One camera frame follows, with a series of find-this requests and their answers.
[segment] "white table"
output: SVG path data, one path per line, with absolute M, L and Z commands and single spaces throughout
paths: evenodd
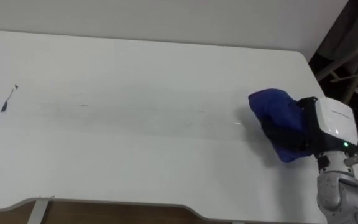
M 299 53 L 0 32 L 0 110 L 14 85 L 0 210 L 47 198 L 325 222 L 314 157 L 282 164 L 247 102 L 264 88 L 323 96 Z

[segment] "white wall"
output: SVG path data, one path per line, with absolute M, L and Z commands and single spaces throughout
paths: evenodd
M 0 0 L 0 30 L 297 50 L 347 0 Z

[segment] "floor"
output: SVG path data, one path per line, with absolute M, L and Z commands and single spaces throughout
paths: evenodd
M 27 203 L 0 212 L 0 224 L 26 224 L 32 210 Z M 97 203 L 52 202 L 43 224 L 228 224 L 209 222 L 184 208 Z

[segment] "blue cloth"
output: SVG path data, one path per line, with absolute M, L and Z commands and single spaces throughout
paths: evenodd
M 258 120 L 268 116 L 272 122 L 282 128 L 290 128 L 306 134 L 303 125 L 303 110 L 296 101 L 283 90 L 266 89 L 248 96 L 249 106 Z M 310 152 L 296 152 L 273 144 L 282 162 L 291 162 L 297 158 L 310 156 Z

